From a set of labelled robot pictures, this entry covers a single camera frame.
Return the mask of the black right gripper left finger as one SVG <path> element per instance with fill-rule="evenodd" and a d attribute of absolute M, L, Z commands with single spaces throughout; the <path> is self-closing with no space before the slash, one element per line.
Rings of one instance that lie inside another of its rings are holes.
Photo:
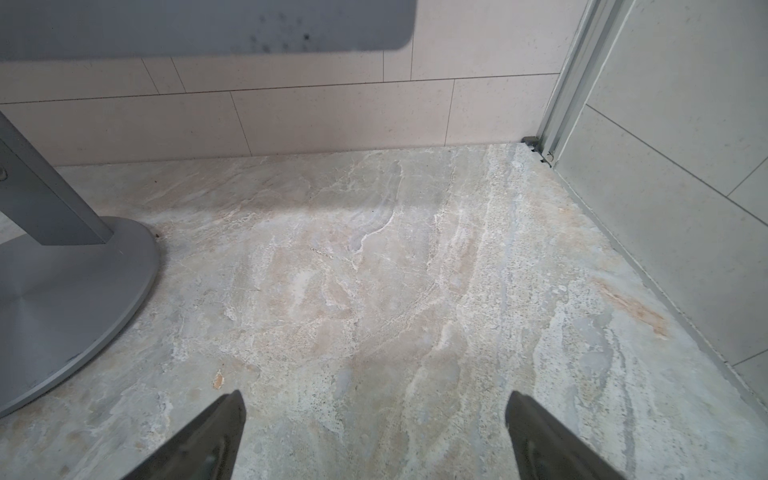
<path fill-rule="evenodd" d="M 230 479 L 246 422 L 240 391 L 216 399 L 127 479 Z"/>

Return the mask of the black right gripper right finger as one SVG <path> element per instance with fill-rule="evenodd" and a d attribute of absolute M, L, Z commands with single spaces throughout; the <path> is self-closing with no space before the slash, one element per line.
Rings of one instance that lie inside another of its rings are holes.
<path fill-rule="evenodd" d="M 624 478 L 529 395 L 511 393 L 505 425 L 522 479 Z"/>

